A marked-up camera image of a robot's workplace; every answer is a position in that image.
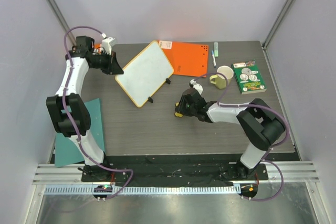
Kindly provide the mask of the yellow whiteboard eraser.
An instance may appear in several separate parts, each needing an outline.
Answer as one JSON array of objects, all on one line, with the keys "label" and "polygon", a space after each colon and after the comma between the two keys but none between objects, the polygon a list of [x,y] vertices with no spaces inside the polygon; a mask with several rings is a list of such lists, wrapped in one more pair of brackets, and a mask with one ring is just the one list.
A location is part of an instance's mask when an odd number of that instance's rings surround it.
[{"label": "yellow whiteboard eraser", "polygon": [[180,112],[180,103],[177,102],[175,104],[175,116],[178,118],[181,118],[183,116],[183,114]]}]

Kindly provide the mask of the whiteboard with yellow frame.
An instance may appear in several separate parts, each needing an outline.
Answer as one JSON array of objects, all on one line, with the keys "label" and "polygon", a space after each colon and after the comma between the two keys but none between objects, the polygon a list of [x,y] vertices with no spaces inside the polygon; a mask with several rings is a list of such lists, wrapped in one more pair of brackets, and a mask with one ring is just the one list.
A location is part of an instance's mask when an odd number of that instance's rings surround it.
[{"label": "whiteboard with yellow frame", "polygon": [[157,41],[149,43],[123,68],[116,82],[138,108],[171,77],[174,69]]}]

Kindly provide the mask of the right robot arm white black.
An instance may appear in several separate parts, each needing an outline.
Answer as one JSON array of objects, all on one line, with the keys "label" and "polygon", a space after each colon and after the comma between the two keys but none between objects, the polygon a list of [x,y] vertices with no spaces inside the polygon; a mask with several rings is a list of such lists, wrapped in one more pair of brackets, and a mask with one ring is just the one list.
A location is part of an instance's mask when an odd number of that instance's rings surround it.
[{"label": "right robot arm white black", "polygon": [[250,179],[256,167],[266,157],[283,133],[288,133],[288,123],[262,99],[249,103],[226,104],[207,102],[195,88],[189,88],[175,104],[176,116],[196,117],[207,123],[239,124],[249,139],[249,145],[237,162],[237,173]]}]

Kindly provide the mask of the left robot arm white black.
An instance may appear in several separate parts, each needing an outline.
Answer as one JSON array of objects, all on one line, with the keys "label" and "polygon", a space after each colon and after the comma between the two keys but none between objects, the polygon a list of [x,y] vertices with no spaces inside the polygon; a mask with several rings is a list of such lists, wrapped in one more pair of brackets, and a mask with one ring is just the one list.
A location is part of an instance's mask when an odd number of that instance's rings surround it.
[{"label": "left robot arm white black", "polygon": [[90,113],[81,98],[83,81],[89,69],[99,69],[107,75],[124,71],[112,50],[115,38],[103,36],[100,47],[94,39],[78,36],[76,44],[65,55],[66,71],[55,95],[46,99],[46,106],[57,133],[70,139],[84,158],[81,168],[85,178],[105,182],[112,176],[105,152],[91,133]]}]

